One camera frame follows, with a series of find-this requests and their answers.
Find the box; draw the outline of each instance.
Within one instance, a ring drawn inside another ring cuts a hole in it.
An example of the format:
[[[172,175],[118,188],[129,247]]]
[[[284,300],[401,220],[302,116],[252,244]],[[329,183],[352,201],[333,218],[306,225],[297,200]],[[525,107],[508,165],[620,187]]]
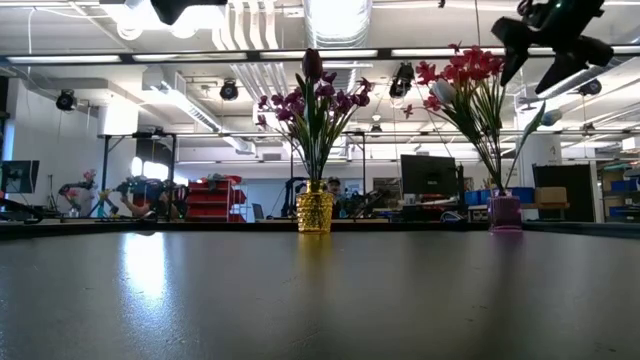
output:
[[[468,206],[480,205],[480,191],[467,191],[464,193],[464,202]]]
[[[611,191],[629,192],[638,191],[638,180],[619,180],[611,182]]]
[[[511,192],[511,196],[520,198],[521,204],[533,204],[536,202],[535,189],[526,187],[508,188],[507,192]]]
[[[543,187],[536,188],[536,204],[558,204],[567,202],[567,188]]]

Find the desk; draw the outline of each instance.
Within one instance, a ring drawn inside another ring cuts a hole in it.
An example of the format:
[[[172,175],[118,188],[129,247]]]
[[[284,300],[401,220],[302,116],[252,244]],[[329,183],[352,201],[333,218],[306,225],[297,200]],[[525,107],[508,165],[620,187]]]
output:
[[[0,242],[3,359],[638,359],[640,241],[524,232]]]

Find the white wall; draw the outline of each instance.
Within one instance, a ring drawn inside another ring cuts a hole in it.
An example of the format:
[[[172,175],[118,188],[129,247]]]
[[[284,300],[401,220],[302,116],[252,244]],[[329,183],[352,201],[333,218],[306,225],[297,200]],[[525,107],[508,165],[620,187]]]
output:
[[[96,117],[80,111],[61,112],[53,100],[27,90],[20,79],[11,79],[9,83],[7,106],[14,130],[12,158],[7,160],[40,161],[35,193],[24,194],[30,204],[46,205],[49,175],[52,175],[54,196],[62,185],[82,181],[82,174],[89,169],[97,171],[100,186],[104,141],[97,138]],[[133,141],[123,141],[111,152],[108,186],[117,185],[128,175],[134,155]],[[10,199],[24,202],[18,194],[10,195]],[[112,200],[124,209],[117,196],[112,196]],[[68,210],[66,201],[60,200],[59,205],[61,211]]]

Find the computer monitor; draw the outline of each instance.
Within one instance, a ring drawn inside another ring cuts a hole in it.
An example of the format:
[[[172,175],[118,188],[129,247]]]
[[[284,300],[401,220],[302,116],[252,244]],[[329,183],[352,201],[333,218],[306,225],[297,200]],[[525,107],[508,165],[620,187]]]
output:
[[[400,161],[404,194],[458,194],[454,158],[402,155]]]
[[[3,161],[0,190],[7,194],[31,194],[36,190],[40,161]]]
[[[262,212],[262,205],[260,204],[251,204],[253,206],[253,218],[258,220],[264,220],[264,213]]]

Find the air duct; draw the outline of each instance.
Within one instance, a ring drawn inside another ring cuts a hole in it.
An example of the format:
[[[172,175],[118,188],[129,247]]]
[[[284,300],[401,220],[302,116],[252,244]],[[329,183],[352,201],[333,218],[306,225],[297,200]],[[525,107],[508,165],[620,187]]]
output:
[[[316,49],[366,47],[372,0],[304,0],[307,42]],[[357,70],[337,70],[333,85],[351,91]]]

